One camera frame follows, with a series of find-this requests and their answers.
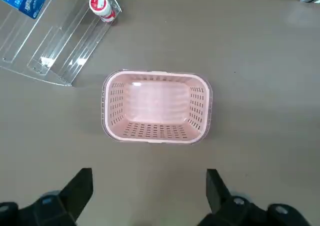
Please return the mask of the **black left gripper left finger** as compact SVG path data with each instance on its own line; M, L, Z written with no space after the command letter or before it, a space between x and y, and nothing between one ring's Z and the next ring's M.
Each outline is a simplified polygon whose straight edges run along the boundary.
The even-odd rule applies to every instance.
M19 208L16 202L0 203L2 226L76 226L77 219L94 192L93 171L82 168L62 190L43 194Z

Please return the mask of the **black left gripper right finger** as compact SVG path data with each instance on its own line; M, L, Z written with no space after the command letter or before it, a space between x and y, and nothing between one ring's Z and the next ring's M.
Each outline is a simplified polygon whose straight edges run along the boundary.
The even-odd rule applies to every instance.
M206 170L206 198L211 209L201 226L309 226L294 207L273 203L267 209L248 199L232 195L216 169Z

